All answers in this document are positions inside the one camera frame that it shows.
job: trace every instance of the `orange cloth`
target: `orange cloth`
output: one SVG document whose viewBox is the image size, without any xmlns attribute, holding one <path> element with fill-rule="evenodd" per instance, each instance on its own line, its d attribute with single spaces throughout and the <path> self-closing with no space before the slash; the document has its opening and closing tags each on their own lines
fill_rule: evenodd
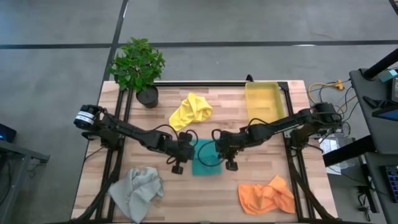
<svg viewBox="0 0 398 224">
<path fill-rule="evenodd" d="M 239 184 L 238 194 L 246 214 L 259 215 L 275 208 L 295 213 L 294 196 L 278 175 L 268 185 Z"/>
</svg>

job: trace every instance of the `yellow plastic tray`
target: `yellow plastic tray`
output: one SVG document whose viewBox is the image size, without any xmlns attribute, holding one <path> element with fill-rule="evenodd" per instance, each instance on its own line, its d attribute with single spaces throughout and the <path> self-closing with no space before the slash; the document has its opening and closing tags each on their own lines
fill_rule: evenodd
<svg viewBox="0 0 398 224">
<path fill-rule="evenodd" d="M 245 95 L 249 120 L 259 118 L 271 123 L 285 117 L 277 82 L 247 82 Z"/>
</svg>

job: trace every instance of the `concrete floor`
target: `concrete floor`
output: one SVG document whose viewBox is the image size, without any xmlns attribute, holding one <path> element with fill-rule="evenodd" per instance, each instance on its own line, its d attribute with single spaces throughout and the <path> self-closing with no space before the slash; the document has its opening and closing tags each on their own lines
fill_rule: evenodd
<svg viewBox="0 0 398 224">
<path fill-rule="evenodd" d="M 111 43 L 121 4 L 3 0 L 0 45 Z M 130 0 L 119 41 L 131 35 L 151 42 L 393 40 L 397 22 L 387 0 Z M 164 48 L 162 79 L 242 80 L 250 73 L 258 80 L 307 85 L 347 80 L 350 70 L 370 67 L 397 47 Z M 13 223 L 70 217 L 87 145 L 72 122 L 82 104 L 97 102 L 108 54 L 109 49 L 0 50 L 0 123 L 18 131 L 17 144 L 51 155 L 26 180 Z M 323 99 L 337 103 L 343 95 L 326 89 Z M 359 107 L 349 123 L 352 137 L 369 134 Z M 331 185 L 339 217 L 365 222 L 355 189 Z M 371 216 L 385 223 L 381 214 Z"/>
</svg>

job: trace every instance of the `gray cloth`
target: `gray cloth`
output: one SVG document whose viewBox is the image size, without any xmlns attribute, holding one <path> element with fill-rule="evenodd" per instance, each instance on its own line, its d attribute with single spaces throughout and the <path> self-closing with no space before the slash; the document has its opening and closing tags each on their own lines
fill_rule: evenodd
<svg viewBox="0 0 398 224">
<path fill-rule="evenodd" d="M 162 179 L 152 167 L 145 167 L 142 172 L 138 168 L 129 170 L 126 177 L 114 183 L 108 192 L 123 214 L 135 223 L 144 219 L 155 195 L 164 195 Z"/>
</svg>

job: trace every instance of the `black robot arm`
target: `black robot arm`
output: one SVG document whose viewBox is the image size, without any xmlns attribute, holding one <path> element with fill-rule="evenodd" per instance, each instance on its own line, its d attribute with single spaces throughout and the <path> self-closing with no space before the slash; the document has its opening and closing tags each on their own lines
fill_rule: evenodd
<svg viewBox="0 0 398 224">
<path fill-rule="evenodd" d="M 183 168 L 180 162 L 187 162 L 193 159 L 195 150 L 190 145 L 192 135 L 180 133 L 177 140 L 169 133 L 158 130 L 145 131 L 137 126 L 115 118 L 105 108 L 95 105 L 83 105 L 73 122 L 76 127 L 87 132 L 82 133 L 87 139 L 90 136 L 99 136 L 101 144 L 110 149 L 119 146 L 121 136 L 137 140 L 142 146 L 150 151 L 162 153 L 175 158 L 175 166 L 172 172 L 182 174 Z"/>
<path fill-rule="evenodd" d="M 220 131 L 220 138 L 216 140 L 216 151 L 220 159 L 227 160 L 225 166 L 228 170 L 238 170 L 238 165 L 234 161 L 235 155 L 246 147 L 259 146 L 273 135 L 291 130 L 290 146 L 302 149 L 308 143 L 308 137 L 319 129 L 333 128 L 339 125 L 341 116 L 336 113 L 332 104 L 319 103 L 312 108 L 300 110 L 292 116 L 272 123 L 261 121 L 261 124 L 251 124 L 251 122 L 248 126 L 240 128 L 239 133 Z"/>
</svg>

